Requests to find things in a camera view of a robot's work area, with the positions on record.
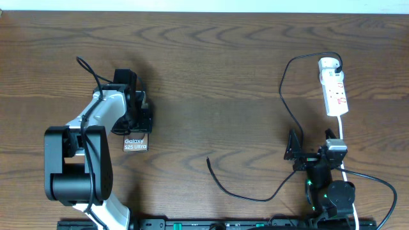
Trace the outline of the white USB charger adapter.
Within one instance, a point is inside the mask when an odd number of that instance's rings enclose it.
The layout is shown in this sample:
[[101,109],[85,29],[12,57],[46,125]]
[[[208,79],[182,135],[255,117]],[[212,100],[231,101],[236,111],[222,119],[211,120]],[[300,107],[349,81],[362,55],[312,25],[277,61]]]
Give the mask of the white USB charger adapter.
[[321,72],[324,69],[337,69],[340,66],[338,59],[333,57],[323,57],[318,61],[319,71]]

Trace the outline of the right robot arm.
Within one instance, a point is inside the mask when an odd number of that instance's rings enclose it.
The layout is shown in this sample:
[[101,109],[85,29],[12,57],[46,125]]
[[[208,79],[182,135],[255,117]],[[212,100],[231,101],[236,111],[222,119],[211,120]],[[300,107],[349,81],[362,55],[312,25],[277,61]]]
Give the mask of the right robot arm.
[[348,148],[331,129],[327,129],[325,135],[325,144],[316,153],[307,153],[302,150],[295,131],[290,130],[284,154],[285,160],[294,161],[294,171],[307,173],[305,194],[308,203],[313,206],[313,213],[301,226],[315,229],[330,226],[330,222],[345,224],[348,215],[353,214],[355,200],[353,183],[332,179],[332,170],[342,164]]

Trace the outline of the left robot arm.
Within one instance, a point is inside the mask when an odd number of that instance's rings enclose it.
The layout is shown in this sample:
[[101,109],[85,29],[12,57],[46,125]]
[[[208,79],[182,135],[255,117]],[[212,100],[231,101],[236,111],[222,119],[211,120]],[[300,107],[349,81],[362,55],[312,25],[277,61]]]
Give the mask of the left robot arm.
[[47,198],[83,212],[91,229],[138,229],[132,210],[119,201],[107,137],[151,132],[145,90],[130,84],[96,88],[90,103],[63,126],[44,134]]

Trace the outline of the white power strip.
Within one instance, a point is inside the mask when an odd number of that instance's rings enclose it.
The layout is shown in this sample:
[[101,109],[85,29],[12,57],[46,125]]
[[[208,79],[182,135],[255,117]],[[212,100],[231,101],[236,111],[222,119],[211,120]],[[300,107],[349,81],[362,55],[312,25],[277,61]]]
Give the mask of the white power strip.
[[324,68],[320,72],[327,116],[337,117],[349,111],[343,80],[344,73],[335,73],[335,69]]

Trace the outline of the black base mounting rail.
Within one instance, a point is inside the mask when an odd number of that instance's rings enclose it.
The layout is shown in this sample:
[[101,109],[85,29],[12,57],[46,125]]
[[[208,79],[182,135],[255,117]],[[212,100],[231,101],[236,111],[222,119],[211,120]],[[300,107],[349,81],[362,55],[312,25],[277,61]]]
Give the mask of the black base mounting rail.
[[[359,229],[377,229],[373,220],[360,220]],[[71,220],[59,221],[57,230],[98,229],[92,221]],[[317,227],[308,226],[297,219],[273,218],[272,220],[164,220],[140,219],[130,224],[129,229],[140,230],[244,230],[244,229],[355,229],[354,222],[340,220],[322,220]]]

